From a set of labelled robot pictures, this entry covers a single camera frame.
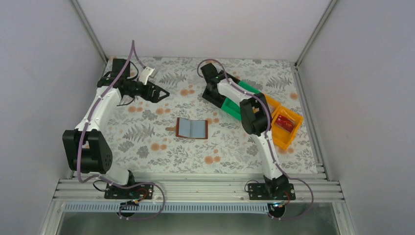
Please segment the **brown leather card holder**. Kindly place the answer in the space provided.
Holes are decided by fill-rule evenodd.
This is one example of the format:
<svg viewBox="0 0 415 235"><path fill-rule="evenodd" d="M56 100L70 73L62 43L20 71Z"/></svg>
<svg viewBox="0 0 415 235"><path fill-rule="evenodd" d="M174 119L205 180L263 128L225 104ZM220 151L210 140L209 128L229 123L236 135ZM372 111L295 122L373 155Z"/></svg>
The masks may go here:
<svg viewBox="0 0 415 235"><path fill-rule="evenodd" d="M207 140L208 121L190 120L178 117L174 127L166 127L166 131L175 132L175 136L185 139Z"/></svg>

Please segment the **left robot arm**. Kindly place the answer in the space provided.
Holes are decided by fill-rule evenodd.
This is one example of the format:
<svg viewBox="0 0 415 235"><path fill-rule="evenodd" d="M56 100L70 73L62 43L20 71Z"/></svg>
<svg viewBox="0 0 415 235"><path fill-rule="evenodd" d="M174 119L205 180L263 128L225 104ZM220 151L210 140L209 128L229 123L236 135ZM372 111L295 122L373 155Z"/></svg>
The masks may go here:
<svg viewBox="0 0 415 235"><path fill-rule="evenodd" d="M91 179L103 180L117 185L117 192L123 198L136 193L136 184L131 172L113 162L113 153L104 130L112 112L125 96L141 97L157 103L169 96L169 92L149 81L156 72L143 66L135 75L130 74L134 63L126 59L114 59L112 69L97 83L94 100L81 122L63 133L62 140L70 169L76 172L79 182Z"/></svg>

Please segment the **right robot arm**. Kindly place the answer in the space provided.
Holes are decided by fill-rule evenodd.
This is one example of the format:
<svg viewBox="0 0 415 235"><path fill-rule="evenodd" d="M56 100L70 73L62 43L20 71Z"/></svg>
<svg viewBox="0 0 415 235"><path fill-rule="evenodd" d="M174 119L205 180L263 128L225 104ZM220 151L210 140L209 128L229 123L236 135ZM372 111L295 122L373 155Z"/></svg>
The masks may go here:
<svg viewBox="0 0 415 235"><path fill-rule="evenodd" d="M254 140L262 158L265 193L270 199L278 199L284 194L289 180L279 166L266 96L224 70L218 71L215 65L207 61L198 65L197 74L206 82L202 95L205 100L222 110L226 109L226 104L236 107L238 120Z"/></svg>

